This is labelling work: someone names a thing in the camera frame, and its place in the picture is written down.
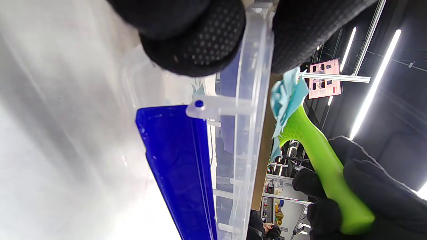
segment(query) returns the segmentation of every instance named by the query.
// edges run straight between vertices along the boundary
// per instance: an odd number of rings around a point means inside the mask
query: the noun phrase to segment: dark hair
[[[267,232],[266,237],[264,239],[278,239],[280,237],[280,233],[282,231],[277,225],[273,225],[272,228]]]

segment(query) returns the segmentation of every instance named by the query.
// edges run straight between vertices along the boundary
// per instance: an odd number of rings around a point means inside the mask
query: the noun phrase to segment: blue dot
[[[194,105],[195,105],[196,107],[198,107],[198,108],[201,108],[201,107],[203,107],[203,101],[202,101],[202,100],[197,100],[197,101],[194,103]]]

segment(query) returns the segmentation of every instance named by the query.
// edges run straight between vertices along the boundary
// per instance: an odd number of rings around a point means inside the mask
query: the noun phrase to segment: green handle
[[[343,165],[328,140],[308,119],[302,106],[289,118],[280,138],[280,146],[296,139],[301,142],[320,178],[328,198],[336,201],[342,213],[341,232],[357,235],[367,232],[375,216],[349,188],[344,180]]]

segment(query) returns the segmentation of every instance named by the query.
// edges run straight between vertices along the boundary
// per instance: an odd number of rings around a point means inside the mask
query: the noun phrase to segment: black glove
[[[311,240],[425,240],[427,239],[427,201],[404,184],[394,180],[353,141],[338,137],[329,141],[344,165],[344,179],[376,216],[371,230],[363,235],[340,233],[338,204],[326,198],[315,172],[303,169],[293,187],[319,200],[308,207]]]
[[[207,76],[223,70],[237,55],[245,31],[241,0],[107,1],[138,29],[148,57],[181,75]],[[299,66],[376,1],[281,0],[273,19],[272,73]]]

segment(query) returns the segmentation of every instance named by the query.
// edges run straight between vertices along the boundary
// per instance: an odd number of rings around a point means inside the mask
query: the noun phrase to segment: blue plastic tray
[[[142,108],[135,123],[181,238],[217,240],[206,121],[186,108]]]

